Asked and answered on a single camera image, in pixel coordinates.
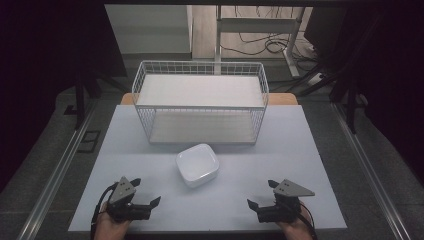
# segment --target black cable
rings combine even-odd
[[[301,205],[302,207],[304,207],[304,208],[306,209],[306,211],[308,212],[309,217],[311,217],[312,227],[314,227],[314,228],[315,228],[315,222],[314,222],[314,218],[312,217],[312,213],[311,213],[311,211],[309,211],[309,209],[308,209],[308,208],[307,208],[304,204],[300,203],[300,205]]]
[[[309,230],[309,233],[311,234],[312,239],[318,240],[317,233],[315,232],[315,227],[312,226],[312,224],[301,213],[296,212],[296,215],[297,215],[297,218],[299,218],[300,221],[302,221],[306,225],[306,227]]]
[[[94,234],[96,233],[97,217],[101,213],[100,207],[102,206],[103,199],[105,198],[106,194],[109,191],[115,189],[117,185],[118,185],[118,183],[114,183],[113,185],[106,188],[106,190],[103,192],[102,196],[100,197],[99,202],[96,205],[96,208],[94,209],[93,218],[91,219],[91,231],[90,231],[90,239],[92,239],[92,240],[94,239]]]
[[[266,48],[264,48],[263,50],[261,50],[261,51],[259,51],[257,53],[247,53],[247,52],[242,52],[242,51],[239,51],[239,50],[233,49],[233,48],[226,48],[226,47],[223,47],[222,45],[220,45],[220,46],[221,46],[221,48],[223,48],[225,50],[228,50],[228,51],[238,52],[238,53],[241,53],[241,54],[251,55],[251,56],[258,55],[258,54],[260,54],[260,53],[262,53],[262,52],[264,52],[266,50]]]

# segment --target gray floor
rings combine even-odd
[[[231,56],[227,60],[240,60],[239,57]],[[258,58],[255,61],[261,61],[265,65],[270,88],[275,89],[275,92],[283,92],[293,83],[284,82],[291,80],[284,61],[270,58]],[[128,79],[117,80],[131,86],[136,69],[130,64],[128,66]],[[36,239],[89,239],[88,234],[70,234],[67,229],[96,161],[114,108],[123,96],[122,92],[105,82],[99,80],[99,84],[103,94],[98,99],[93,119],[87,129],[100,131],[99,143],[93,153],[77,152],[74,156]],[[328,100],[331,87],[327,86],[298,99],[348,225],[347,230],[319,231],[318,235],[320,239],[330,240],[395,239]],[[48,126],[14,178],[0,194],[0,239],[16,239],[20,233],[74,133],[75,116],[63,114],[68,105],[74,104],[73,89],[64,91],[57,97],[56,111]],[[357,136],[395,203],[411,238],[424,239],[423,187],[361,108],[356,110],[355,123]],[[87,150],[90,147],[89,144],[80,144],[79,149]]]

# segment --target white box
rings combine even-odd
[[[218,175],[219,161],[207,144],[199,144],[177,155],[175,159],[184,182],[198,187]]]

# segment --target wire basket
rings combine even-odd
[[[143,61],[132,87],[150,143],[256,143],[268,104],[261,63]]]

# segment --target white table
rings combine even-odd
[[[267,180],[285,178],[315,192],[301,200],[317,229],[346,228],[301,106],[268,106],[256,145],[211,145],[218,176],[198,188],[185,185],[175,157],[193,145],[150,145],[134,106],[117,106],[69,231],[90,231],[102,192],[121,176],[141,178],[134,204],[162,196],[150,220],[133,221],[129,232],[275,231],[259,223],[246,199],[274,205]]]

